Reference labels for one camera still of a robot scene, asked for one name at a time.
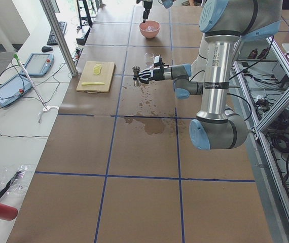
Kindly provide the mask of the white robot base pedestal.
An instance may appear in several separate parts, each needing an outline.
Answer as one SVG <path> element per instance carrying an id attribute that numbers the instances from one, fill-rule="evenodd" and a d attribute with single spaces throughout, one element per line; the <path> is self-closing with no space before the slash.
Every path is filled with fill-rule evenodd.
<path id="1" fill-rule="evenodd" d="M 205 36 L 202 36 L 197 59 L 191 64 L 191 81 L 203 83 L 205 78 L 205 66 L 207 58 L 208 43 Z"/>

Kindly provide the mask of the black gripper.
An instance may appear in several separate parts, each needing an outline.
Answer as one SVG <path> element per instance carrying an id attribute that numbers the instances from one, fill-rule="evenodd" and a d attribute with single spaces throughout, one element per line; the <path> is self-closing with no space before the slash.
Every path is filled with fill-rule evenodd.
<path id="1" fill-rule="evenodd" d="M 136 4 L 142 3 L 142 6 L 144 7 L 144 12 L 142 15 L 143 21 L 148 20 L 150 9 L 152 8 L 153 1 L 152 0 L 136 0 Z"/>
<path id="2" fill-rule="evenodd" d="M 171 73 L 171 68 L 146 68 L 144 70 L 141 70 L 138 73 L 138 80 L 142 84 L 149 84 L 150 81 L 155 80 L 155 81 L 161 81 L 161 80 L 169 80 L 172 79 L 172 73 Z"/>

